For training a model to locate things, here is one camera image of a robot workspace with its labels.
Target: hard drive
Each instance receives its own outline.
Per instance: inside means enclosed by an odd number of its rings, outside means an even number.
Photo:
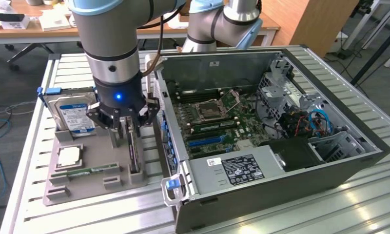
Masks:
[[[44,100],[56,120],[58,130],[70,130],[74,137],[95,134],[95,123],[87,117],[87,108],[98,102],[94,88],[50,88]]]

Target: wooden desk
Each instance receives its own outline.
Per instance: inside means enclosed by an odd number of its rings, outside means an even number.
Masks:
[[[18,13],[27,14],[30,16],[40,16],[42,10],[52,9],[52,6],[48,5],[30,6],[26,0],[14,0],[12,7]],[[266,14],[262,14],[262,19],[264,20],[264,25],[259,34],[262,35],[262,44],[271,45],[280,26]],[[166,24],[164,38],[186,38],[187,31],[187,29],[172,29],[170,28],[168,24]],[[139,30],[139,39],[151,39],[159,37],[160,26]],[[78,28],[43,32],[39,21],[31,21],[27,30],[4,30],[0,27],[0,44],[67,41],[80,41]]]

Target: blue led light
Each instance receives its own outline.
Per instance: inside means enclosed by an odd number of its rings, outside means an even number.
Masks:
[[[116,94],[115,95],[115,98],[120,101],[120,100],[123,100],[123,95],[122,94]]]

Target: box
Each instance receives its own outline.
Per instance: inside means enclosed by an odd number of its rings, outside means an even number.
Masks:
[[[44,15],[39,17],[39,20],[44,32],[71,28],[71,24],[66,15],[59,11],[47,13],[44,12]]]
[[[31,19],[24,14],[0,14],[3,29],[27,29]]]

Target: black tripod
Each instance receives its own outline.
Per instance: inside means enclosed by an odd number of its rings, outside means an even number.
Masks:
[[[371,69],[371,67],[373,66],[373,64],[377,61],[379,57],[383,55],[383,53],[385,52],[385,50],[388,49],[389,46],[390,46],[390,36],[388,37],[388,39],[384,42],[384,44],[380,46],[379,50],[376,51],[376,53],[373,54],[372,58],[367,62],[365,66],[360,70],[359,74],[355,76],[355,78],[353,78],[353,80],[351,82],[353,85],[357,84],[357,82],[360,81],[360,79],[363,78],[363,76],[365,75],[365,73],[368,72],[368,70]]]

